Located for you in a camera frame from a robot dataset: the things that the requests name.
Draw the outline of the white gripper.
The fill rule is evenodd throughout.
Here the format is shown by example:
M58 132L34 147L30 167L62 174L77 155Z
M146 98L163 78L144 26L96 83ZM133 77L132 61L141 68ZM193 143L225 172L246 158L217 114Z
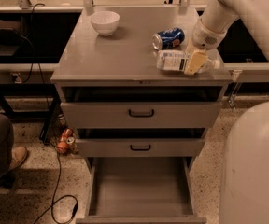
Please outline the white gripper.
M216 33L207 29L201 19L198 19L192 30L192 36L188 41L185 51L190 54L184 69L185 75L194 75L207 60L205 50L193 50L193 46L198 49L215 49L226 36L226 33Z

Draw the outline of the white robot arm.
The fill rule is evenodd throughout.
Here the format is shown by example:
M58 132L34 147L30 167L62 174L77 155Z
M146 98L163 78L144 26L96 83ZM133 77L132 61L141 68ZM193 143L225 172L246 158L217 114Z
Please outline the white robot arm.
M213 45L207 35L225 37L241 20L269 62L269 0L210 0L187 46L193 57ZM269 102L236 121L224 147L219 224L269 224Z

